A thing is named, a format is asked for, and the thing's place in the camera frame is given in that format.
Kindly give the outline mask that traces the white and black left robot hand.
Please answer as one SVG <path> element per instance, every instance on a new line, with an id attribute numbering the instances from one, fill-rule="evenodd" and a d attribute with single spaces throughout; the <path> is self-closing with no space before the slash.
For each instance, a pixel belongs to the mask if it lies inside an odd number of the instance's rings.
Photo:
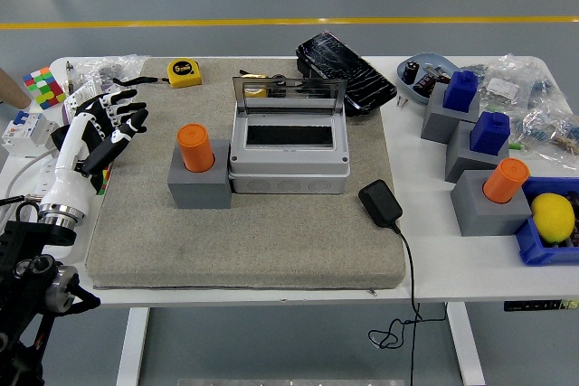
<path id="1" fill-rule="evenodd" d="M 39 206 L 42 221 L 81 222 L 96 194 L 92 178 L 112 163 L 131 139 L 147 128 L 147 104 L 134 102 L 138 92 L 103 93 L 80 104 L 67 126 L 55 132 L 60 145 L 54 183 Z"/>

